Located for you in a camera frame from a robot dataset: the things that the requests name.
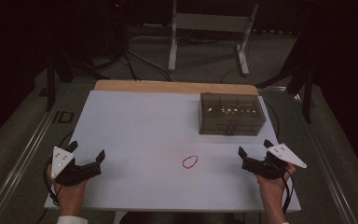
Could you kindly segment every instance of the black cable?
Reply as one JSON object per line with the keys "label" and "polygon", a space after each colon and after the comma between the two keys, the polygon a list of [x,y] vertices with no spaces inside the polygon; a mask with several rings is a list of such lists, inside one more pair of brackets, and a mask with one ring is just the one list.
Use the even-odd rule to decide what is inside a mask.
{"label": "black cable", "polygon": [[290,178],[292,179],[292,191],[290,192],[290,197],[293,195],[293,191],[295,191],[295,180],[292,177],[292,174],[290,174],[289,170],[286,169],[287,174],[289,174]]}
{"label": "black cable", "polygon": [[153,66],[153,67],[156,68],[156,69],[158,69],[159,72],[160,72],[163,76],[165,76],[168,81],[170,81],[170,82],[172,81],[170,74],[169,74],[167,71],[165,71],[164,69],[161,69],[160,67],[155,66],[154,64],[150,63],[148,60],[145,60],[145,59],[143,59],[142,57],[139,57],[138,55],[132,53],[132,52],[129,51],[129,50],[126,50],[126,51],[127,51],[130,55],[134,56],[135,58],[137,58],[137,59],[139,59],[139,60],[141,60],[141,61],[143,61],[143,62],[145,62],[145,63],[147,63],[147,64],[149,64],[149,65],[151,65],[151,66]]}
{"label": "black cable", "polygon": [[233,69],[231,69],[231,70],[229,70],[228,72],[226,72],[225,74],[223,74],[221,77],[220,77],[220,83],[222,83],[223,84],[223,78],[224,77],[226,77],[228,74],[230,74],[230,73],[232,73],[232,72],[234,72],[235,70],[237,70],[238,68],[237,67],[235,67],[235,68],[233,68]]}
{"label": "black cable", "polygon": [[131,63],[130,63],[130,60],[129,60],[129,58],[127,57],[127,53],[126,53],[127,51],[124,51],[124,53],[123,53],[123,56],[124,56],[124,58],[127,60],[127,63],[128,63],[128,66],[129,66],[129,68],[130,68],[130,72],[131,72],[131,75],[132,75],[132,78],[133,78],[133,80],[139,80],[139,81],[142,81],[139,77],[137,77],[136,75],[135,75],[135,72],[133,71],[133,69],[132,69],[132,65],[131,65]]}
{"label": "black cable", "polygon": [[278,115],[276,113],[276,111],[274,110],[274,108],[272,107],[272,105],[270,105],[268,102],[264,101],[264,103],[271,109],[272,113],[274,114],[274,117],[277,121],[277,132],[276,132],[276,136],[277,136],[277,139],[279,138],[279,134],[280,134],[280,131],[281,131],[281,124],[279,122],[279,119],[278,119]]}
{"label": "black cable", "polygon": [[213,44],[216,43],[218,41],[222,41],[225,39],[228,39],[231,34],[227,33],[225,36],[221,37],[221,38],[211,38],[210,36],[207,36],[206,34],[203,34],[200,31],[194,31],[191,33],[192,35],[194,35],[196,37],[195,40],[193,40],[191,38],[191,35],[186,35],[183,38],[179,38],[180,40],[182,40],[183,42],[185,42],[186,44],[181,44],[178,43],[178,46],[185,46],[185,45],[199,45],[199,44]]}
{"label": "black cable", "polygon": [[171,35],[172,34],[172,29],[166,29],[164,28],[163,30],[157,30],[157,31],[154,31],[154,32],[145,32],[145,33],[131,33],[129,35],[129,40],[137,37],[137,36],[146,36],[146,35],[156,35],[156,36],[159,36],[159,35]]}
{"label": "black cable", "polygon": [[141,63],[141,64],[144,64],[144,65],[152,66],[152,67],[156,68],[165,78],[167,78],[169,81],[171,81],[171,78],[169,77],[169,75],[167,76],[167,74],[163,70],[159,69],[155,65],[150,64],[150,63],[146,63],[146,62],[137,61],[137,60],[134,60],[132,58],[129,58],[129,60],[133,61],[135,63]]}
{"label": "black cable", "polygon": [[66,54],[61,53],[60,54],[68,63],[70,63],[72,66],[81,69],[82,71],[86,72],[88,75],[90,75],[91,77],[94,77],[97,80],[100,79],[109,79],[109,77],[104,77],[101,74],[95,72],[92,67],[88,67],[85,64],[83,64],[82,62],[78,62],[77,60],[69,57]]}
{"label": "black cable", "polygon": [[[63,142],[64,142],[74,131],[75,131],[75,130],[69,132],[69,133],[61,140],[61,142],[58,144],[58,146],[61,147],[62,144],[63,144]],[[50,198],[53,200],[53,203],[54,203],[55,205],[59,206],[59,205],[58,205],[58,200],[57,200],[57,195],[58,195],[58,193],[60,192],[61,188],[60,188],[60,190],[59,190],[57,193],[54,193],[54,191],[51,189],[51,184],[50,184],[50,182],[48,181],[48,174],[47,174],[47,172],[48,172],[48,166],[49,166],[51,163],[52,163],[52,155],[50,155],[50,156],[48,157],[48,160],[45,162],[45,165],[44,165],[44,167],[43,167],[43,180],[44,180],[44,183],[45,183],[46,188],[48,189],[48,194],[49,194]],[[48,211],[48,209],[45,208],[45,211],[44,211],[43,214],[39,217],[39,219],[36,221],[36,224],[40,223],[40,222],[43,220],[43,218],[45,217],[47,211]]]}
{"label": "black cable", "polygon": [[287,211],[287,207],[289,206],[289,203],[292,199],[292,195],[290,194],[290,189],[289,186],[287,185],[286,179],[284,179],[283,176],[281,177],[281,179],[283,181],[284,187],[286,188],[286,199],[284,200],[283,207],[282,207],[283,213],[285,214]]}
{"label": "black cable", "polygon": [[246,42],[247,44],[247,48],[246,48],[246,53],[244,53],[245,57],[246,57],[246,61],[249,60],[249,51],[251,50],[251,46],[252,46],[252,43],[255,39],[255,34],[253,32],[249,33],[249,38],[248,38],[248,41]]}
{"label": "black cable", "polygon": [[45,217],[47,212],[48,212],[48,209],[45,208],[45,210],[43,211],[42,215],[39,217],[39,219],[36,221],[35,224],[39,224],[42,221],[42,219]]}

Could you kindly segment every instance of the human hand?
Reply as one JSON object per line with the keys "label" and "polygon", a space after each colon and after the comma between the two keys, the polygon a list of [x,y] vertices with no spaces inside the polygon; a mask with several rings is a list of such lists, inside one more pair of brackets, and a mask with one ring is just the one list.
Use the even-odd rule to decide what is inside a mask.
{"label": "human hand", "polygon": [[[287,181],[295,171],[296,167],[291,163],[287,163],[287,172],[284,173],[284,180]],[[256,175],[256,178],[260,187],[261,200],[268,214],[269,223],[285,222],[286,217],[282,210],[282,196],[285,189],[283,181],[280,178],[266,179],[261,175]]]}
{"label": "human hand", "polygon": [[48,180],[54,186],[58,205],[60,207],[60,216],[78,217],[83,203],[84,192],[88,180],[82,181],[77,185],[63,186],[51,179],[51,164],[48,166]]}

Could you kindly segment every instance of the white table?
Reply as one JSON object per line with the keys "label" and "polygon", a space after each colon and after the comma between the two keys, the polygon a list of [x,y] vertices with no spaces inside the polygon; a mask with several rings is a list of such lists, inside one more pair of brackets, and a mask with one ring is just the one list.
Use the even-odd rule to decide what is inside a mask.
{"label": "white table", "polygon": [[[265,105],[267,122],[258,136],[200,135],[197,117],[197,91],[257,94],[254,87],[102,81],[95,89],[103,91],[90,93],[72,137],[78,142],[76,164],[94,161],[102,149],[106,154],[102,174],[88,183],[84,207],[228,213],[264,210],[254,175],[241,169],[238,148],[263,160],[267,152],[264,140],[277,144]],[[198,162],[191,169],[184,168],[183,160],[192,155],[197,155]],[[45,206],[55,207],[49,198]],[[288,211],[297,210],[300,205],[294,193]]]}

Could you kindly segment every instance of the white sleeve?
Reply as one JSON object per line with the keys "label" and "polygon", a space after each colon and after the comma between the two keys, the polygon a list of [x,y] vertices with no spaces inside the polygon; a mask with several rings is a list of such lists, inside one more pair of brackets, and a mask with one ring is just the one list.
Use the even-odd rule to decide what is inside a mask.
{"label": "white sleeve", "polygon": [[82,217],[62,216],[58,217],[57,224],[88,224],[89,222]]}

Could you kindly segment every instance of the wire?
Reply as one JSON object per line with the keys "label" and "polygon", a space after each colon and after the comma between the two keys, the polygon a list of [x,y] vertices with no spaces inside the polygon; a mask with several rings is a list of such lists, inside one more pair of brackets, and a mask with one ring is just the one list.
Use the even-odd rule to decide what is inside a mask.
{"label": "wire", "polygon": [[277,112],[274,110],[274,108],[272,107],[272,105],[270,105],[267,101],[264,101],[264,103],[271,109],[272,113],[274,114],[274,117],[277,121],[277,131],[276,131],[276,136],[277,136],[277,139],[279,138],[279,134],[281,132],[281,124],[279,122],[279,119],[278,119],[278,115],[277,115]]}
{"label": "wire", "polygon": [[[69,133],[61,140],[61,142],[58,144],[58,146],[61,147],[62,144],[63,144],[63,142],[65,142],[65,140],[66,140],[72,133],[74,133],[74,131],[75,131],[75,130],[72,130],[71,132],[69,132]],[[53,203],[58,206],[57,195],[58,195],[58,193],[60,192],[62,186],[61,186],[61,188],[58,190],[57,193],[54,193],[53,190],[51,189],[51,184],[50,184],[49,181],[48,181],[48,174],[47,174],[48,166],[49,166],[51,163],[52,163],[52,155],[50,155],[50,156],[48,157],[48,160],[45,162],[45,165],[44,165],[44,167],[43,167],[43,180],[44,180],[44,183],[45,183],[46,188],[48,189],[48,194],[49,194],[50,198],[53,200]],[[45,217],[47,211],[48,211],[48,209],[45,208],[43,214],[42,214],[42,215],[39,217],[39,219],[36,221],[36,224],[40,223],[40,222],[43,220],[43,218]]]}
{"label": "wire", "polygon": [[123,56],[124,56],[124,58],[127,60],[127,63],[128,63],[129,68],[130,68],[130,72],[131,72],[132,78],[133,78],[135,81],[136,81],[136,80],[142,81],[139,77],[137,77],[137,76],[135,75],[135,72],[134,72],[133,69],[132,69],[132,65],[131,65],[131,63],[130,63],[130,60],[129,60],[129,58],[127,57],[126,51],[124,51]]}
{"label": "wire", "polygon": [[252,46],[252,43],[253,43],[254,39],[255,39],[255,34],[252,33],[252,32],[249,33],[249,39],[248,39],[248,41],[246,43],[248,48],[246,49],[246,53],[245,53],[245,57],[247,58],[247,60],[249,60],[249,51],[251,50],[251,46]]}
{"label": "wire", "polygon": [[110,18],[109,18],[109,4],[106,4],[105,6],[106,8],[106,19],[107,19],[107,27],[108,27],[108,36],[107,36],[107,39],[106,39],[106,43],[105,43],[105,47],[103,49],[103,53],[101,54],[102,56],[106,53],[107,51],[107,47],[109,46],[109,42],[110,42],[110,35],[111,35],[111,32],[112,30],[110,29]]}
{"label": "wire", "polygon": [[[198,44],[213,44],[213,43],[216,43],[218,41],[228,39],[230,36],[232,36],[232,33],[225,32],[225,34],[226,35],[221,37],[221,38],[212,38],[210,36],[207,36],[203,32],[192,30],[189,35],[186,35],[186,36],[184,36],[182,38],[179,38],[179,39],[182,39],[183,42],[185,42],[186,44],[178,43],[178,45],[179,46],[185,46],[185,45],[198,45]],[[192,35],[195,36],[195,38],[196,38],[195,40],[190,38]]]}
{"label": "wire", "polygon": [[286,188],[286,199],[284,200],[284,204],[283,204],[283,208],[282,208],[283,213],[285,214],[287,211],[287,207],[289,206],[289,203],[292,199],[292,195],[290,194],[290,189],[289,189],[289,186],[287,185],[286,179],[284,179],[283,176],[281,177],[281,179],[283,181],[284,187]]}
{"label": "wire", "polygon": [[151,66],[155,67],[156,69],[158,69],[158,70],[161,72],[161,74],[163,74],[163,76],[165,76],[165,77],[167,78],[168,81],[171,82],[171,81],[173,80],[173,78],[170,76],[169,72],[168,72],[167,70],[165,70],[164,68],[162,68],[161,66],[159,66],[159,65],[157,65],[157,64],[155,64],[155,63],[152,63],[152,62],[148,61],[147,59],[142,58],[142,57],[136,55],[135,53],[133,53],[133,52],[130,51],[129,49],[127,49],[127,52],[128,52],[130,55],[134,56],[135,58],[138,58],[138,59],[142,60],[143,62],[148,63],[149,65],[151,65]]}
{"label": "wire", "polygon": [[[143,62],[143,61],[137,61],[137,60],[134,60],[134,59],[132,59],[132,58],[129,58],[129,59],[130,59],[130,61],[133,61],[133,62],[135,62],[135,63],[141,63],[141,64],[148,65],[148,66],[151,65],[151,64],[145,63],[145,62]],[[160,69],[157,68],[157,70],[158,70],[164,77],[167,76],[167,74],[164,73],[163,71],[161,71]]]}
{"label": "wire", "polygon": [[229,70],[228,72],[226,72],[225,74],[223,74],[223,75],[220,77],[220,83],[223,83],[223,78],[226,77],[228,74],[234,72],[235,70],[238,70],[238,67],[235,67],[235,68]]}
{"label": "wire", "polygon": [[290,174],[289,170],[286,169],[287,174],[289,174],[290,178],[292,179],[292,191],[290,192],[290,197],[293,195],[293,191],[295,191],[295,180],[292,177],[292,174]]}
{"label": "wire", "polygon": [[143,39],[143,38],[149,38],[149,39],[165,39],[165,38],[172,38],[172,36],[152,36],[152,35],[140,35],[140,36],[136,36],[134,38],[129,39],[129,41],[133,41],[133,40],[137,40],[137,39]]}

